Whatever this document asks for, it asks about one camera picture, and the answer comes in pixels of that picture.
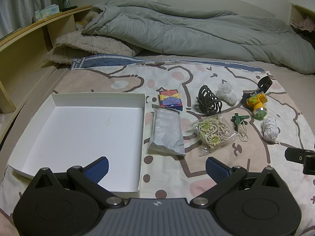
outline gray plastic package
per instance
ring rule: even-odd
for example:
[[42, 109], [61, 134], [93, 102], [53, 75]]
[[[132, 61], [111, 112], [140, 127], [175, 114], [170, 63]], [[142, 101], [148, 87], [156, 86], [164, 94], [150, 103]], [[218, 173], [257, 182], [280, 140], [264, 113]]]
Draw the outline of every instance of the gray plastic package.
[[152, 105], [154, 118], [149, 149], [176, 155], [185, 155], [184, 138], [179, 111]]

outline gray curtain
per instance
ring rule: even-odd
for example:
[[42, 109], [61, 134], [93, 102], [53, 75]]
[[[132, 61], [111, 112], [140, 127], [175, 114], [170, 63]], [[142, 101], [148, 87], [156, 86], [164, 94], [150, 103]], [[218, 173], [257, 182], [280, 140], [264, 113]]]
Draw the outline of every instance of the gray curtain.
[[51, 4], [51, 0], [0, 0], [0, 38], [32, 24], [34, 12]]

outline black cord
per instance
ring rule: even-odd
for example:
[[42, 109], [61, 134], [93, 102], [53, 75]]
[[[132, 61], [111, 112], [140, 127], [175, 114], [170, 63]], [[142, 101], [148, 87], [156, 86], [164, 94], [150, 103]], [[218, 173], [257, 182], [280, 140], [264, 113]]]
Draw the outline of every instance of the black cord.
[[207, 85], [203, 85], [198, 93], [197, 101], [199, 108], [205, 115], [214, 115], [221, 112], [222, 102]]

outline headboard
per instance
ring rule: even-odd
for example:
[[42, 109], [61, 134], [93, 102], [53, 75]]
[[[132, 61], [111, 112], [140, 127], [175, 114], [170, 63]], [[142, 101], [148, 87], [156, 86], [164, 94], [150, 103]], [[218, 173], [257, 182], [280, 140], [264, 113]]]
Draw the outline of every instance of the headboard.
[[271, 12], [241, 0], [158, 0], [158, 2], [183, 9], [224, 9], [243, 15], [275, 17]]

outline green clothespin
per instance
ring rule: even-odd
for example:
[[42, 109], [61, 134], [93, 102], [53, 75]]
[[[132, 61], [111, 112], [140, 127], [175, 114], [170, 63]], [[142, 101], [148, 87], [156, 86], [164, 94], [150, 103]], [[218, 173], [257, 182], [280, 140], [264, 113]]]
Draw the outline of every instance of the green clothespin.
[[240, 124], [240, 123], [243, 123], [243, 124], [247, 125], [248, 122], [247, 121], [242, 121], [242, 120], [249, 119], [249, 118], [250, 118], [249, 115], [239, 116], [238, 113], [235, 113], [234, 116], [232, 116], [232, 119], [231, 119], [231, 121], [234, 122], [234, 129], [237, 131], [237, 125]]

